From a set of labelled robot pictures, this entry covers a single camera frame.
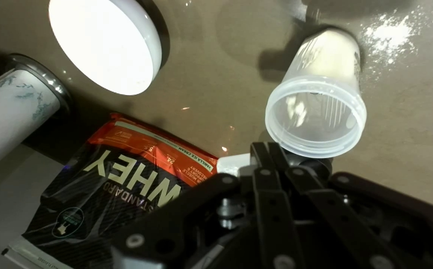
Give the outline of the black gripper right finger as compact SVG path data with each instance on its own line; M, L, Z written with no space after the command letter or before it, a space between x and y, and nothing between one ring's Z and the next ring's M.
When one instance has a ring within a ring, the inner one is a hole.
M405 269L433 269L433 204L347 171L334 173L328 185Z

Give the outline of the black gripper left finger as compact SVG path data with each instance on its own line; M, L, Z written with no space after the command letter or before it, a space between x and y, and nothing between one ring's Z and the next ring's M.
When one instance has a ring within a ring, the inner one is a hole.
M120 228L110 240L113 269L189 269L231 234L240 179L217 173Z

